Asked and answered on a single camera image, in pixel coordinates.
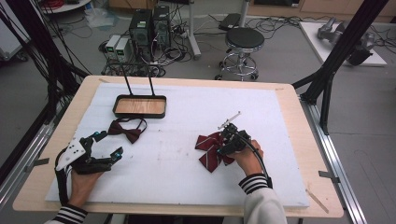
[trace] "striped sleeve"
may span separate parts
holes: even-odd
[[[264,174],[248,175],[239,182],[239,186],[246,194],[252,193],[256,189],[268,188]]]
[[[84,222],[87,214],[88,213],[85,210],[67,204],[59,210],[58,215],[56,215],[53,221],[58,221],[64,224],[81,224]]]

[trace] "black stool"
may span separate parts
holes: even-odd
[[[233,28],[227,32],[225,42],[229,49],[235,53],[228,54],[220,62],[221,72],[215,76],[215,80],[221,80],[224,71],[236,74],[244,80],[244,76],[250,76],[256,80],[259,76],[256,62],[250,57],[250,53],[257,51],[264,45],[264,36],[251,28]]]

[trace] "floor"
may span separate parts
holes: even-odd
[[[230,1],[227,8],[196,8],[196,28],[200,32],[219,33],[217,24],[206,15],[222,20],[223,13],[238,12],[239,1]],[[127,14],[118,14],[114,27],[107,29],[86,26],[80,20],[82,10],[59,15],[62,26],[72,31],[64,36],[68,47],[93,74],[99,75],[106,59],[98,46],[112,34],[124,33],[130,22]],[[378,24],[378,30],[388,29]],[[396,36],[396,26],[390,26]],[[165,77],[213,79],[219,73],[219,61],[227,47],[224,35],[197,35],[202,57],[165,67]],[[62,53],[59,39],[54,39]],[[329,132],[344,165],[349,182],[358,198],[368,223],[396,223],[396,55],[385,48],[375,47],[388,63],[385,67],[342,66],[333,81],[329,115]],[[259,66],[258,82],[293,83],[320,68],[321,62],[310,47],[303,32],[285,26],[274,37],[265,41],[264,48],[253,54]],[[237,76],[224,76],[224,80],[237,81]],[[47,102],[46,82],[32,62],[12,61],[0,67],[0,164],[30,127]],[[306,87],[297,90],[303,93]],[[12,209],[13,198],[8,199],[0,211],[0,220],[7,223],[43,223],[54,213],[17,212]],[[103,223],[106,214],[90,214],[85,223]],[[297,223],[297,218],[288,218]],[[350,223],[347,215],[337,219],[306,218],[304,223]]]

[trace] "dark red bow tie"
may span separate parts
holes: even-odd
[[[123,129],[122,126],[120,125],[120,122],[127,122],[131,119],[116,119],[113,120],[110,124],[110,127],[108,128],[107,133],[110,135],[117,135],[117,134],[121,134],[124,133],[126,135],[126,137],[128,138],[128,140],[133,144],[134,142],[137,141],[137,139],[139,139],[139,136],[142,132],[144,132],[147,128],[147,123],[144,119],[140,120],[139,125],[137,126],[137,128],[135,129]],[[145,122],[146,127],[143,130],[140,130],[139,127],[142,124],[142,122]]]
[[[212,173],[224,161],[225,165],[233,163],[234,159],[228,156],[222,156],[218,153],[218,149],[223,145],[223,137],[221,133],[212,133],[209,136],[199,135],[195,149],[206,151],[199,161],[201,164]]]

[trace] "hand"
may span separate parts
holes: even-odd
[[[259,143],[256,140],[251,140],[251,145],[253,145],[263,157],[264,153],[262,152]],[[260,166],[259,161],[249,147],[245,147],[240,152],[232,153],[228,155],[228,157],[236,160],[238,165],[242,168],[242,170],[244,170],[246,176],[262,174],[262,167]]]
[[[70,197],[69,204],[81,208],[87,202],[96,181],[102,174],[79,175],[76,171],[72,170],[72,196]]]

